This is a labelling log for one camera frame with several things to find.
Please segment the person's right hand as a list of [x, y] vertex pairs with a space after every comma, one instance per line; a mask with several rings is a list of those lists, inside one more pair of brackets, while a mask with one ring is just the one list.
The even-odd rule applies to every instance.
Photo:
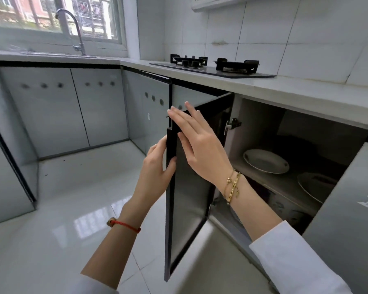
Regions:
[[[188, 106], [191, 106], [191, 104], [185, 102], [185, 107], [187, 108]], [[167, 111], [167, 114], [171, 118], [171, 109]], [[231, 178], [233, 175], [233, 168], [220, 140], [207, 121], [206, 133], [186, 137], [200, 160], [200, 172], [196, 173], [223, 193], [226, 189], [228, 178]]]

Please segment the black-framed cabinet door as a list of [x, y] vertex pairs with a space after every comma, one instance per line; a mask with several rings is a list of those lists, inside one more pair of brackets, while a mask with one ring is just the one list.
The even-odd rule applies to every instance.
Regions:
[[206, 223], [216, 190], [213, 184], [201, 178], [188, 165], [177, 136], [181, 129], [172, 120], [169, 124], [166, 163], [176, 157], [177, 166], [166, 190], [165, 282], [168, 282]]

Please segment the person's right forearm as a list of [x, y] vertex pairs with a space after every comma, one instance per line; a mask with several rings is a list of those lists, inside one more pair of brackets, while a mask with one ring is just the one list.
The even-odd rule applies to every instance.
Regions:
[[252, 239], [250, 250], [280, 294], [353, 294], [242, 174], [233, 172], [223, 194]]

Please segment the person's left forearm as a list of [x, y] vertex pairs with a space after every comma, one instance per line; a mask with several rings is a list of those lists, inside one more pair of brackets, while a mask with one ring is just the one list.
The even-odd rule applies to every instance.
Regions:
[[119, 294], [118, 286], [127, 264], [136, 232], [152, 204], [133, 196], [122, 208], [118, 221], [83, 267], [65, 294]]

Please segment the grey cabinet door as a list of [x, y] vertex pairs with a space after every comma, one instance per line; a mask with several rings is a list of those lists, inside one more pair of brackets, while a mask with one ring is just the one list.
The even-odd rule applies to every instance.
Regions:
[[89, 148], [69, 68], [0, 69], [39, 158]]
[[211, 102], [219, 97], [231, 95], [232, 92], [225, 90], [197, 85], [192, 87], [183, 87], [181, 85], [172, 85], [172, 104], [180, 110], [186, 110], [185, 102], [189, 102], [192, 106]]
[[157, 74], [122, 68], [129, 138], [143, 152], [165, 136], [169, 127], [171, 80]]
[[89, 145], [129, 138], [120, 69], [71, 69]]

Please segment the metal cabinet door hinge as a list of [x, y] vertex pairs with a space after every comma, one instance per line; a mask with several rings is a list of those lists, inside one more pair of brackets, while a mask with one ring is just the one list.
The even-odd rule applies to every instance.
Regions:
[[229, 130], [233, 130], [237, 127], [240, 127], [242, 125], [242, 122], [239, 121], [237, 118], [232, 118], [231, 121], [227, 121], [224, 129], [224, 136], [226, 136], [227, 132]]

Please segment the black glass gas stove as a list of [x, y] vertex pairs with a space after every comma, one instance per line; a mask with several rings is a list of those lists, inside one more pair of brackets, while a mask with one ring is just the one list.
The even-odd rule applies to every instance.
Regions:
[[158, 67], [166, 67], [171, 69], [178, 69], [178, 70], [185, 70], [189, 72], [195, 72], [195, 73], [201, 73], [201, 74], [207, 74], [207, 75], [213, 75], [218, 76], [222, 78], [232, 78], [232, 79], [242, 79], [242, 78], [274, 78], [276, 75], [273, 74], [264, 74], [264, 73], [258, 73], [256, 71], [255, 74], [237, 74], [237, 73], [230, 73], [230, 72], [221, 72], [216, 70], [216, 63], [214, 66], [208, 65], [199, 68], [199, 69], [192, 69], [192, 68], [185, 68], [181, 67], [175, 64], [169, 63], [150, 63], [150, 65], [158, 66]]

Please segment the black burner grate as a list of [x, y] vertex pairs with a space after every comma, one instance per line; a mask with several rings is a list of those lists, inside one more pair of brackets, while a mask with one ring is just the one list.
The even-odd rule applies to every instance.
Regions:
[[217, 58], [216, 70], [221, 72], [255, 74], [259, 66], [259, 60], [244, 60], [243, 62], [228, 61], [226, 58]]
[[171, 54], [170, 63], [185, 68], [199, 69], [207, 66], [208, 57], [196, 58], [195, 56], [192, 56], [189, 58], [187, 55], [181, 57], [178, 54]]

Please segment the white oval plate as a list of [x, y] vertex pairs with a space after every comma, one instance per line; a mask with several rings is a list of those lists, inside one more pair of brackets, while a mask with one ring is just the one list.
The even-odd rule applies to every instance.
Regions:
[[250, 166], [264, 173], [284, 174], [290, 169], [284, 158], [263, 149], [249, 149], [243, 153], [243, 158]]

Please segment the white range hood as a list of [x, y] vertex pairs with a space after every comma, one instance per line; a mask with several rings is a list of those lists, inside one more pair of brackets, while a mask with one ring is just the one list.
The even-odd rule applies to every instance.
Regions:
[[247, 1], [253, 0], [191, 0], [191, 9], [193, 12], [202, 12], [234, 4], [245, 3]]

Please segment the chrome kitchen faucet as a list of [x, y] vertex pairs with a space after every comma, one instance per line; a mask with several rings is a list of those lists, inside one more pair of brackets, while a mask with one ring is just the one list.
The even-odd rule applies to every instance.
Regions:
[[82, 56], [86, 56], [85, 46], [84, 46], [83, 39], [82, 39], [82, 34], [81, 34], [81, 31], [80, 31], [78, 20], [76, 19], [75, 15], [67, 9], [59, 8], [55, 12], [55, 18], [56, 19], [59, 19], [59, 14], [60, 13], [68, 14], [73, 19], [75, 27], [76, 27], [76, 31], [77, 31], [77, 34], [78, 34], [78, 38], [79, 38], [79, 45], [73, 45], [73, 49], [75, 51], [80, 52], [82, 54]]

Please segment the steel kitchen sink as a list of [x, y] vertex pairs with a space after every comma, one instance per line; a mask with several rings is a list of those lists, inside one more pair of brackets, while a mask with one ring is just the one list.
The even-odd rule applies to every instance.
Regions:
[[100, 58], [97, 56], [82, 55], [82, 54], [78, 55], [78, 54], [62, 54], [62, 53], [31, 52], [31, 51], [21, 51], [20, 54], [30, 56], [44, 56], [44, 57]]

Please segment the grey side cabinet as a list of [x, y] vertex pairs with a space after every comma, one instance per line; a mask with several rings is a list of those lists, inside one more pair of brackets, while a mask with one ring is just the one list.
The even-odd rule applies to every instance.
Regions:
[[0, 74], [0, 223], [33, 212], [38, 157]]

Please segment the barred window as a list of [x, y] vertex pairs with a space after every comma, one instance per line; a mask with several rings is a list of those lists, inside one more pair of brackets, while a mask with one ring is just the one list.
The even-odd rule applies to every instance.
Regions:
[[73, 19], [78, 20], [82, 39], [87, 42], [123, 44], [121, 0], [0, 0], [0, 43], [58, 43], [78, 39]]

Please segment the grey door with torn sticker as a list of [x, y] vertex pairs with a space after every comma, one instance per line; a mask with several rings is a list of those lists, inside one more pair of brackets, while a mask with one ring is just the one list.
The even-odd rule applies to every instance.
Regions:
[[348, 284], [368, 294], [368, 143], [364, 143], [303, 237]]

